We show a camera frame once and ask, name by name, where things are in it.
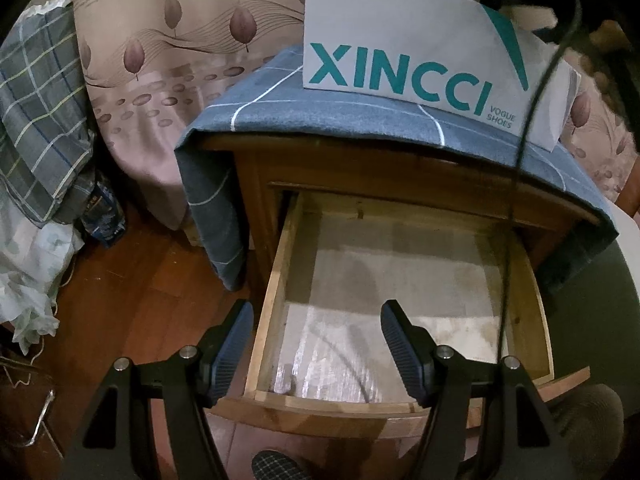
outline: wooden drawer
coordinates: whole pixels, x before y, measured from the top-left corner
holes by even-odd
[[[497,221],[380,200],[303,192],[292,200],[244,392],[295,415],[271,429],[322,436],[420,434],[380,330],[396,299],[414,324],[467,358],[495,360],[506,236]],[[548,329],[526,252],[509,234],[507,334],[538,386],[554,378]],[[468,425],[479,425],[472,400]]]

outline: wooden furniture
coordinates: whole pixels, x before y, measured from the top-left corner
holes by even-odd
[[[420,435],[428,410],[412,402],[330,402],[271,391],[289,263],[305,203],[340,214],[347,209],[346,214],[354,218],[387,216],[475,232],[486,236],[500,260],[504,244],[496,246],[491,233],[500,232],[507,215],[510,172],[495,164],[399,142],[219,134],[206,137],[201,147],[234,154],[258,264],[251,286],[254,292],[266,292],[244,397],[222,399],[214,412],[287,433],[353,438]],[[318,192],[332,195],[318,205],[317,197],[326,197]],[[532,265],[541,263],[575,222],[585,219],[597,224],[598,219],[583,205],[527,178],[518,187],[514,214],[525,245],[510,234],[516,254],[511,343],[541,395],[549,400],[586,380],[589,371],[585,368],[553,381],[546,320]],[[479,404],[471,405],[470,427],[479,424],[480,409]]]

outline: plaid cloth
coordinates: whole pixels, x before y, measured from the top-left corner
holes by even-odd
[[[94,192],[89,110],[72,7],[18,22],[0,47],[0,177],[39,227],[77,219]]]
[[[312,480],[293,459],[279,451],[265,449],[251,460],[256,480]]]

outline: checkered slipper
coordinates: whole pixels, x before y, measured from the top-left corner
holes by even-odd
[[[312,480],[293,459],[272,449],[258,452],[251,469],[256,480]]]

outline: wavy line pattern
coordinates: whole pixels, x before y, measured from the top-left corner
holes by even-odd
[[[242,6],[251,12],[257,23],[257,33],[249,46],[277,28],[299,25],[304,21],[302,12],[267,0],[251,0],[243,2]],[[234,10],[235,7],[229,8],[206,25],[176,37],[155,28],[143,28],[121,43],[97,69],[85,72],[86,82],[98,88],[115,88],[134,79],[135,75],[125,69],[122,61],[127,43],[133,38],[140,42],[145,53],[141,72],[155,57],[169,48],[207,54],[233,54],[243,50],[244,43],[236,41],[229,32],[229,20]]]

